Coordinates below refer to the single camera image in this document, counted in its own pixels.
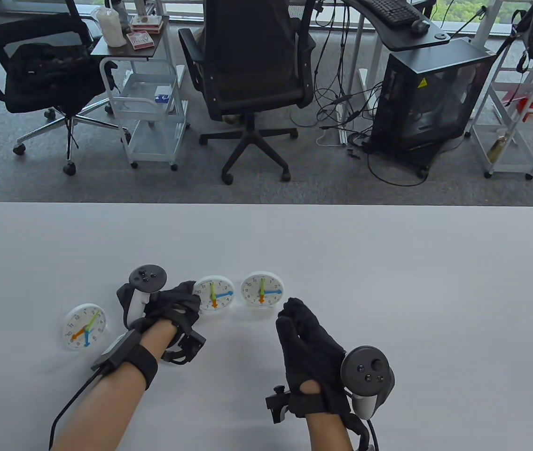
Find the keyboard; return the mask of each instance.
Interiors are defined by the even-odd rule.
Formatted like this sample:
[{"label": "keyboard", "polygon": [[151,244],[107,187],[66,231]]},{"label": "keyboard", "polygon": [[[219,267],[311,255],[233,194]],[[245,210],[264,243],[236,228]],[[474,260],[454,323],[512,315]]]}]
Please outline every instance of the keyboard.
[{"label": "keyboard", "polygon": [[390,28],[411,25],[421,19],[404,0],[359,0]]}]

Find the clock face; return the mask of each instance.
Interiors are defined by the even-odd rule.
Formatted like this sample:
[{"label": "clock face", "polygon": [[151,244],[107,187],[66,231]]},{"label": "clock face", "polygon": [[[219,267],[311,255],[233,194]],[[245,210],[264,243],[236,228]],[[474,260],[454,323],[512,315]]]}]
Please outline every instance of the clock face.
[{"label": "clock face", "polygon": [[70,350],[83,350],[99,340],[105,327],[106,314],[101,307],[84,303],[64,318],[62,338]]},{"label": "clock face", "polygon": [[218,310],[227,307],[235,297],[233,282],[221,275],[209,275],[198,280],[193,294],[200,296],[202,310]]},{"label": "clock face", "polygon": [[257,307],[268,307],[279,302],[283,298],[283,292],[283,281],[272,272],[252,272],[241,284],[243,299]]}]

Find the black glove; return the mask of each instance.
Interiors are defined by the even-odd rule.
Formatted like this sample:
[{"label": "black glove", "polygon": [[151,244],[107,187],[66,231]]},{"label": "black glove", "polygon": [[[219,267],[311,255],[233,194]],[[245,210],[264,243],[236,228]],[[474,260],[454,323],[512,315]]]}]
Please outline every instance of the black glove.
[{"label": "black glove", "polygon": [[169,348],[179,341],[181,335],[189,335],[192,331],[191,327],[200,318],[201,301],[199,296],[193,294],[194,284],[194,281],[187,281],[172,290],[152,293],[150,301],[143,310],[146,315],[134,321],[130,329],[144,333],[160,318],[169,319],[178,329],[174,339],[168,345]]},{"label": "black glove", "polygon": [[290,412],[299,416],[294,409],[298,410],[296,406],[302,404],[301,398],[309,398],[301,393],[299,387],[303,382],[314,379],[321,386],[322,406],[305,402],[309,413],[350,413],[350,404],[340,376],[346,354],[344,348],[336,343],[299,299],[290,298],[284,303],[275,324],[283,350],[285,376],[292,395]]}]

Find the computer case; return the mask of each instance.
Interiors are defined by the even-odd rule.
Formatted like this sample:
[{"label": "computer case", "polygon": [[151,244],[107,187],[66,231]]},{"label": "computer case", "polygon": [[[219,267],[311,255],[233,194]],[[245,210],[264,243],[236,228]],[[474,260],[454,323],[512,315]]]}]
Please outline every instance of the computer case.
[{"label": "computer case", "polygon": [[495,58],[467,38],[391,53],[365,151],[426,173],[442,144],[463,133]]}]

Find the floor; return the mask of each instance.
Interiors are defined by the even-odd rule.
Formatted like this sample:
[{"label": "floor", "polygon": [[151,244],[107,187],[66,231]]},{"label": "floor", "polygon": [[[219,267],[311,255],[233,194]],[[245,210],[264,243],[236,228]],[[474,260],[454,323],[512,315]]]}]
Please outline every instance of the floor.
[{"label": "floor", "polygon": [[[319,71],[319,84],[329,83],[339,58],[339,34],[329,40]],[[325,39],[315,32],[318,47],[314,64]],[[367,67],[373,36],[363,36],[359,67]],[[176,59],[183,61],[178,41]],[[490,41],[496,49],[500,41]],[[346,49],[346,67],[350,65],[352,45]],[[515,48],[516,60],[521,50]],[[383,59],[380,71],[385,68]],[[0,86],[2,85],[0,69]],[[360,86],[355,81],[354,91]],[[5,202],[242,202],[242,203],[310,203],[310,204],[441,204],[441,205],[526,205],[533,206],[533,181],[518,174],[495,174],[486,180],[469,140],[455,150],[441,155],[429,179],[418,187],[393,187],[374,178],[364,156],[350,158],[342,147],[320,147],[318,127],[299,129],[299,139],[269,138],[290,164],[292,182],[279,181],[280,170],[255,148],[250,148],[232,169],[235,181],[230,187],[220,180],[220,168],[234,148],[233,142],[210,142],[198,145],[201,132],[231,129],[212,122],[201,95],[194,91],[186,76],[183,98],[189,99],[188,120],[191,128],[182,144],[179,171],[171,172],[166,164],[140,163],[133,170],[118,136],[106,129],[79,125],[75,137],[77,174],[69,178],[62,173],[65,156],[65,129],[53,131],[27,142],[24,157],[11,152],[19,135],[45,123],[42,112],[9,114],[0,103],[0,201]],[[361,99],[354,99],[359,107]],[[258,127],[289,127],[295,122],[311,124],[317,107],[296,107],[265,112],[258,116]],[[103,109],[92,117],[107,120]],[[329,131],[322,143],[335,144],[335,131]],[[450,142],[456,146],[460,140]],[[398,168],[374,156],[370,163],[383,178],[396,183],[415,183],[412,172]]]}]

